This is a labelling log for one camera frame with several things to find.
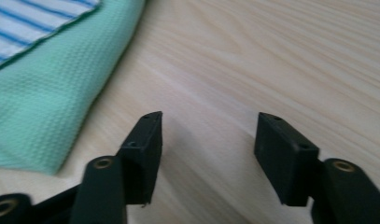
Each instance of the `wood grain surface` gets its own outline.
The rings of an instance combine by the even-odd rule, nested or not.
[[[253,156],[259,112],[380,188],[380,0],[152,0],[60,173],[0,169],[34,203],[76,185],[144,114],[163,112],[152,204],[129,223],[312,223]]]

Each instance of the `striped cloth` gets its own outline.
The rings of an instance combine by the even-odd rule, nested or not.
[[[98,5],[99,0],[0,0],[0,65]]]

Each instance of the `textured fabric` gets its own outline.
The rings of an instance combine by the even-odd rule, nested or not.
[[[99,0],[0,0],[0,65],[98,4]]]
[[[0,69],[0,166],[58,171],[143,6],[144,0],[104,0]]]

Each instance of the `wooden table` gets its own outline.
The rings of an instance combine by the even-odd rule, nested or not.
[[[152,204],[130,223],[312,223],[282,206],[253,156],[259,112],[363,168],[380,188],[380,0],[152,0],[56,176],[0,169],[38,203],[163,111]]]

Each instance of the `black plastic part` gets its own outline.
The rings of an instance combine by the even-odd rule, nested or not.
[[[361,168],[338,159],[323,165],[323,187],[337,223],[380,223],[380,192]]]
[[[104,156],[90,161],[73,206],[70,224],[126,223],[120,159]]]
[[[65,190],[64,192],[33,206],[34,214],[36,214],[33,223],[68,223],[79,186],[80,185]]]
[[[280,202],[306,206],[318,148],[283,119],[259,113],[254,153]]]
[[[6,194],[0,196],[0,224],[31,223],[32,204],[25,194]]]
[[[143,116],[120,147],[127,204],[151,202],[162,154],[162,112]]]
[[[329,204],[314,201],[311,216],[314,224],[337,224]]]

